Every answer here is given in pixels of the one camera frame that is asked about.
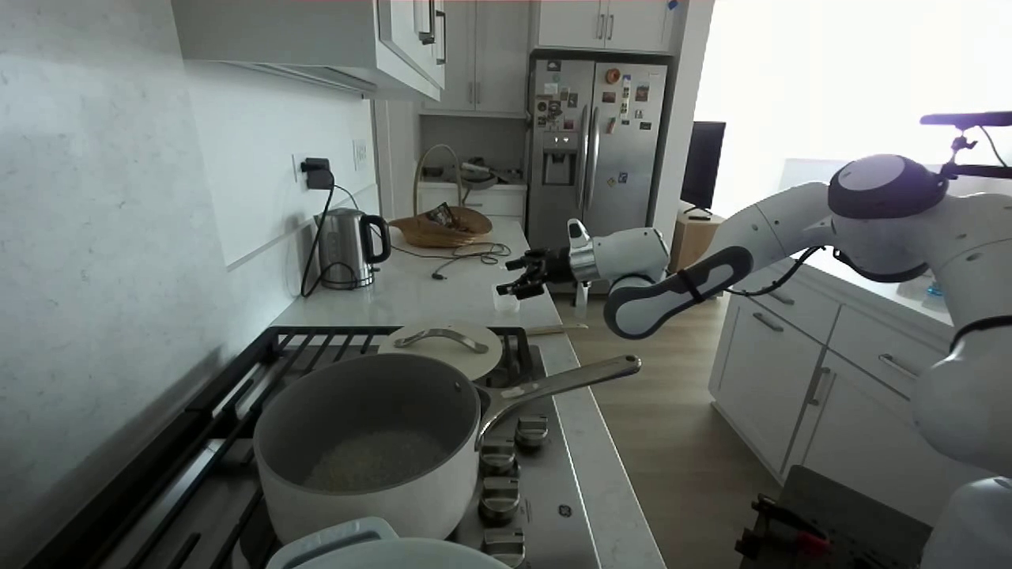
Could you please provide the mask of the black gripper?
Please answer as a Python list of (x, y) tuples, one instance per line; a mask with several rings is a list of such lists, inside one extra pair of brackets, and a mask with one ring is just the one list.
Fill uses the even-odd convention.
[(570, 282), (570, 251), (566, 250), (528, 250), (501, 261), (517, 282), (496, 284), (500, 296), (528, 299), (539, 295), (539, 284)]

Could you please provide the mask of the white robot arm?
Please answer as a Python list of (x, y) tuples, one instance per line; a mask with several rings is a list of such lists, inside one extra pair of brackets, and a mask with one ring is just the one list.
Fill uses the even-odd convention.
[(959, 487), (921, 569), (1012, 569), (1012, 200), (962, 191), (954, 162), (924, 166), (905, 155), (841, 163), (822, 182), (786, 185), (723, 217), (704, 251), (671, 269), (651, 228), (595, 236), (570, 222), (555, 250), (511, 261), (517, 299), (555, 282), (603, 284), (603, 320), (645, 339), (671, 317), (795, 251), (828, 246), (870, 282), (928, 271), (954, 324), (947, 355), (913, 381), (913, 423), (941, 454), (983, 474)]

